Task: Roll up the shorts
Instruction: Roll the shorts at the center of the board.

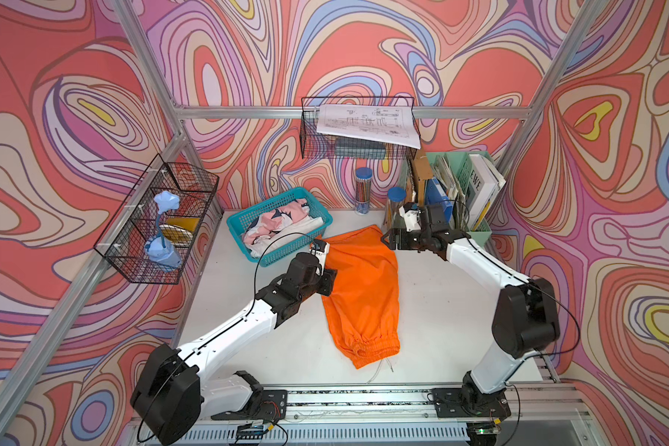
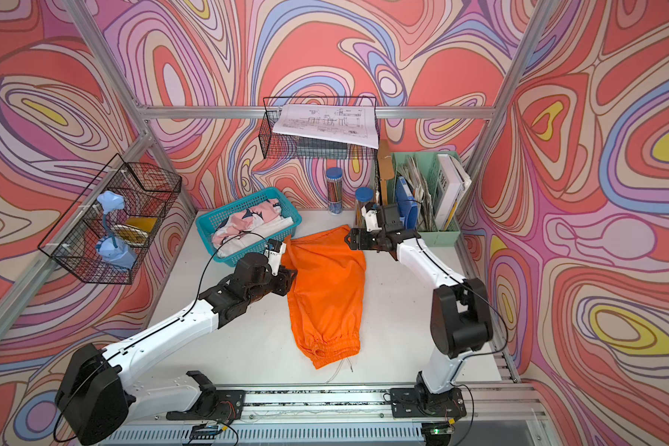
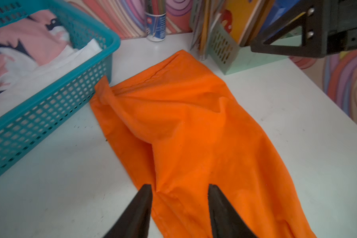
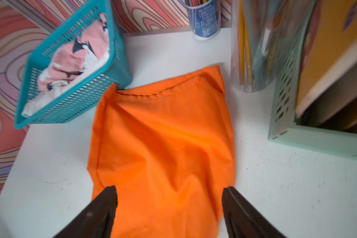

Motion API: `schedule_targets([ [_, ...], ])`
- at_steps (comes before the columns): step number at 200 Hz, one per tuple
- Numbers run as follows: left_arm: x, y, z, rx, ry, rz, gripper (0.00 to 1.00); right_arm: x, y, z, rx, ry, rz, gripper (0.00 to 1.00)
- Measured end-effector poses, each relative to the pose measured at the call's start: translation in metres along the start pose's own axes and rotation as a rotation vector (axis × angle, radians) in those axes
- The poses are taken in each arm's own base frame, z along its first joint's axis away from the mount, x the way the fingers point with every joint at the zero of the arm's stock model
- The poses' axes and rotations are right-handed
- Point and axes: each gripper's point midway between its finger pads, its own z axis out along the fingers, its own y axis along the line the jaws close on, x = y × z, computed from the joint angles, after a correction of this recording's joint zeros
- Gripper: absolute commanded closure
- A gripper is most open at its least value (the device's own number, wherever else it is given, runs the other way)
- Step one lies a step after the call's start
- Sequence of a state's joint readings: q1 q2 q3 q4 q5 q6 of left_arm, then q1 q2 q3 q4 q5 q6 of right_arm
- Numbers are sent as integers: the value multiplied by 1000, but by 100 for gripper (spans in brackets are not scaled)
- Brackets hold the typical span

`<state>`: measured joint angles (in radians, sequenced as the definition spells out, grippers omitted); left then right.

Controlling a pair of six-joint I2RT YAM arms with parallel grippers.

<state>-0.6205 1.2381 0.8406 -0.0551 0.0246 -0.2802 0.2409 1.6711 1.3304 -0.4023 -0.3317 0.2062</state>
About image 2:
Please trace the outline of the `orange shorts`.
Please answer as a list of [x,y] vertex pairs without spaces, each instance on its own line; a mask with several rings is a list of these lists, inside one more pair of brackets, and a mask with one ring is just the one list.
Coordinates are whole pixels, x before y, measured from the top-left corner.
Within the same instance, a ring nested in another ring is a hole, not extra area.
[[361,349],[366,259],[346,244],[349,232],[342,225],[286,240],[282,265],[297,271],[287,294],[292,333],[316,369]]

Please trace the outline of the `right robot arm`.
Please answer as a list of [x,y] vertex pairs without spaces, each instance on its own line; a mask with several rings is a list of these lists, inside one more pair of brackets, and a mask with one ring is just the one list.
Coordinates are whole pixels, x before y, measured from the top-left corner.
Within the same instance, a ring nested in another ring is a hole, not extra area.
[[486,287],[445,265],[415,229],[401,222],[395,204],[360,208],[362,228],[345,237],[351,250],[387,252],[431,291],[429,329],[436,351],[410,388],[391,388],[385,397],[395,418],[466,416],[458,383],[465,364],[481,355],[494,337]]

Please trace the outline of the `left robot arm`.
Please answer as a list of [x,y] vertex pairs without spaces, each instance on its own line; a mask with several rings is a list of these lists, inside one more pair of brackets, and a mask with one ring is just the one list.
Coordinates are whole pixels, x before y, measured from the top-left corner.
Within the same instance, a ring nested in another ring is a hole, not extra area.
[[106,440],[122,425],[165,413],[176,420],[239,418],[228,400],[202,372],[145,386],[139,379],[152,367],[196,339],[224,328],[269,294],[284,297],[297,271],[271,252],[249,253],[233,273],[197,290],[193,302],[153,327],[104,348],[87,344],[72,355],[55,397],[59,421],[83,445]]

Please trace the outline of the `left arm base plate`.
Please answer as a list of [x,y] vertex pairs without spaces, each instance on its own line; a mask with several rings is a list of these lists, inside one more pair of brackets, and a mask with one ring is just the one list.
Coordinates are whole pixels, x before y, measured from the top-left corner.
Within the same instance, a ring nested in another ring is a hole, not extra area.
[[187,371],[186,375],[198,384],[198,399],[185,411],[168,412],[167,420],[212,420],[228,424],[241,418],[245,408],[244,390],[218,390],[200,371]]

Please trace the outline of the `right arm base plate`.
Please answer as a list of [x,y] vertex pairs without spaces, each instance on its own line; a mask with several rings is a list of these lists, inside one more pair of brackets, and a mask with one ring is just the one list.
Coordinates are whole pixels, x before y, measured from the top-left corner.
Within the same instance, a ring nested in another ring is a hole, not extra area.
[[386,401],[394,418],[447,418],[458,421],[468,415],[459,388],[440,394],[430,393],[424,386],[391,388]]

